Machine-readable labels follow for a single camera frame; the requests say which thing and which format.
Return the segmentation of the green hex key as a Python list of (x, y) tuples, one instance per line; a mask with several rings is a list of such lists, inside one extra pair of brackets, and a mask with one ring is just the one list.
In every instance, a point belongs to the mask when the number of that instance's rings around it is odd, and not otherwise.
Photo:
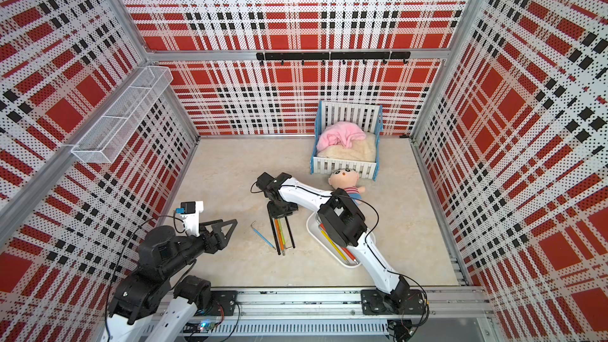
[(281, 218), (279, 218), (279, 220), (280, 220), (280, 224), (281, 224), (282, 231), (283, 231), (283, 237), (284, 237), (284, 240), (285, 240), (285, 253), (286, 253), (286, 251), (287, 251), (287, 249), (288, 249), (288, 244), (287, 244), (287, 240), (286, 240), (286, 230), (285, 230), (285, 228), (282, 226), (282, 219), (281, 219)]

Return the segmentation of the dark thin hex key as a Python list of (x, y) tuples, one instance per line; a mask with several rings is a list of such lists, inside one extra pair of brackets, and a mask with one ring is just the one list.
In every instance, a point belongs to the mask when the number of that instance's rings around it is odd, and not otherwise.
[(284, 222), (285, 222), (285, 226), (286, 226), (286, 228), (288, 230), (288, 237), (289, 237), (289, 242), (290, 242), (290, 246), (288, 248), (291, 249), (291, 250), (294, 250), (295, 249), (295, 241), (294, 241), (293, 234), (292, 234), (292, 231), (291, 231), (291, 226), (290, 226), (290, 223), (289, 223), (289, 218), (287, 216), (284, 218)]

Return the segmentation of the red hex key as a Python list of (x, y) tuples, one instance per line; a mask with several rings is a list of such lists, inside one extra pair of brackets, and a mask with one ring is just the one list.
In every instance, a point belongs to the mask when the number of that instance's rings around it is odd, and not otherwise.
[(351, 261), (351, 262), (353, 262), (355, 264), (358, 263), (357, 259), (355, 258), (355, 256), (350, 251), (348, 251), (345, 247), (340, 247), (340, 248), (344, 251), (344, 254), (346, 255), (348, 261)]

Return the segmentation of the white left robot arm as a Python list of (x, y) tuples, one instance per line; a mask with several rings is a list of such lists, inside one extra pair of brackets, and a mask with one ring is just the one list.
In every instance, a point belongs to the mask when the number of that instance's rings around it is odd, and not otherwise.
[(199, 224), (199, 234), (179, 236), (171, 226), (150, 231), (139, 245), (136, 269), (109, 296), (104, 322), (104, 341), (138, 341), (150, 331), (148, 341), (174, 341), (182, 333), (203, 331), (191, 320), (239, 315), (236, 291), (212, 291), (210, 281), (184, 275), (203, 254), (224, 250), (238, 222), (221, 219)]

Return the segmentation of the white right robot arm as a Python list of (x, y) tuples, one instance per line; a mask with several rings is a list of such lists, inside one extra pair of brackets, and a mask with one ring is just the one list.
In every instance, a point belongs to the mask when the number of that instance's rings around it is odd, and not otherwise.
[(329, 240), (346, 249), (365, 268), (375, 285), (361, 291), (366, 315), (426, 316), (426, 292), (411, 287), (412, 279), (394, 271), (375, 245), (364, 214), (345, 190), (313, 188), (285, 173), (278, 177), (263, 173), (256, 179), (256, 187), (269, 200), (271, 218), (284, 218), (305, 207), (319, 218)]

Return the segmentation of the yellow hex key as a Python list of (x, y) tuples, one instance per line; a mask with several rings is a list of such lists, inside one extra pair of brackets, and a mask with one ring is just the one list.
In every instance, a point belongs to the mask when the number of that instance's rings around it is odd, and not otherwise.
[(338, 247), (333, 240), (329, 237), (329, 235), (326, 233), (326, 229), (324, 228), (324, 226), (321, 224), (319, 225), (319, 228), (321, 230), (321, 233), (323, 234), (323, 236), (326, 238), (326, 240), (329, 242), (330, 245), (332, 245), (332, 247), (334, 248), (334, 250), (338, 253), (338, 255), (345, 261), (348, 262), (348, 259), (346, 257), (346, 255), (344, 254), (344, 251)]

